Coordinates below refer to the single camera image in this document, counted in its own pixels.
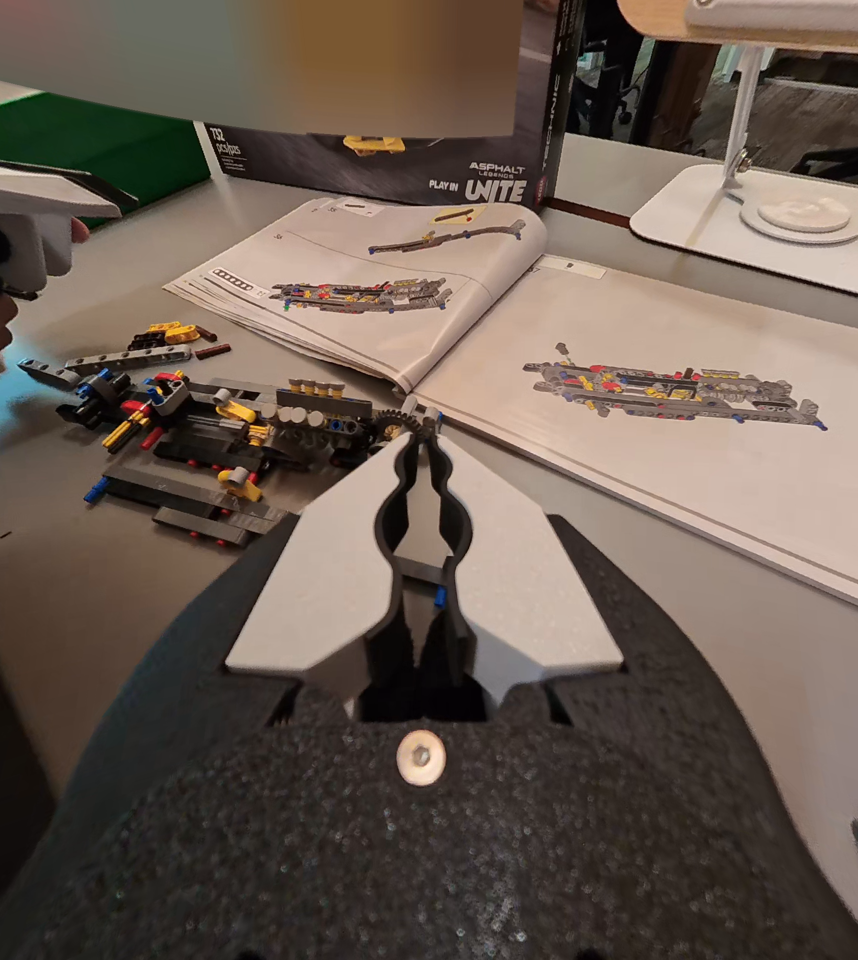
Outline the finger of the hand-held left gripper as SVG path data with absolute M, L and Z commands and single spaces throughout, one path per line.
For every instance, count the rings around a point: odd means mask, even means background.
M 91 172 L 65 169 L 43 164 L 15 162 L 5 159 L 0 160 L 0 170 L 19 172 L 22 174 L 33 173 L 61 176 L 70 183 L 89 190 L 102 200 L 111 202 L 123 213 L 126 213 L 130 210 L 135 210 L 139 207 L 138 198 L 128 194 L 123 189 L 114 186 L 103 177 Z
M 122 216 L 116 203 L 60 174 L 0 167 L 0 214 L 48 213 L 109 219 Z

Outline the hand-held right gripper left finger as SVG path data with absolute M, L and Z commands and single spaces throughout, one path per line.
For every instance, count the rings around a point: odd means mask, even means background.
M 230 650 L 226 669 L 316 687 L 367 687 L 366 638 L 401 598 L 377 516 L 410 488 L 403 434 L 306 506 Z

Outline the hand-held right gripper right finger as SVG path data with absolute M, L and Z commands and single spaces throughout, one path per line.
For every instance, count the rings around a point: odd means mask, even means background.
M 542 508 L 446 437 L 431 438 L 429 454 L 454 561 L 449 595 L 488 698 L 619 670 L 622 652 Z

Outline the instruction booklet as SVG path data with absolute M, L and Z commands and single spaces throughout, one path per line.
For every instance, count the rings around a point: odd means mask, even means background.
M 858 328 L 316 198 L 166 290 L 858 605 Z

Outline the white lego beam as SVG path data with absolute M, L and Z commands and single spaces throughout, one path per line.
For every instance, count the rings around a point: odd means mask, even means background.
M 62 365 L 48 364 L 27 358 L 18 368 L 32 379 L 66 392 L 75 390 L 85 378 L 103 370 L 111 374 L 167 364 L 179 364 L 193 358 L 193 350 L 186 345 L 164 345 L 149 349 L 130 350 L 71 359 Z

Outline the lego car chassis assembly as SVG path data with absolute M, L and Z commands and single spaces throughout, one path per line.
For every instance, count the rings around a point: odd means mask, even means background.
M 181 369 L 135 382 L 105 368 L 84 379 L 56 413 L 94 431 L 108 454 L 139 447 L 215 472 L 245 469 L 252 481 L 274 466 L 307 471 L 327 461 L 351 470 L 405 433 L 426 437 L 441 414 L 416 399 L 377 409 L 344 385 L 291 379 L 283 387 L 191 378 Z

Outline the yellow car lego box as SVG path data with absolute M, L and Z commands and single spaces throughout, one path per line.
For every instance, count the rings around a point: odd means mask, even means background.
M 525 2 L 512 134 L 402 138 L 288 134 L 205 124 L 229 177 L 443 206 L 515 203 L 554 195 L 580 55 L 585 2 Z

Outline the green storage box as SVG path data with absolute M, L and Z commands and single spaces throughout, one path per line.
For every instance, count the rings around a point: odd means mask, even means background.
M 0 103 L 0 161 L 95 174 L 139 208 L 211 177 L 192 122 L 47 92 Z

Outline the white lamp base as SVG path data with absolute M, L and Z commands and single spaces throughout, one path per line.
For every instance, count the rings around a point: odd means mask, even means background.
M 747 164 L 747 130 L 763 48 L 738 47 L 741 78 L 721 165 L 676 175 L 637 210 L 641 239 L 858 296 L 858 149 L 818 151 L 829 176 L 784 174 Z

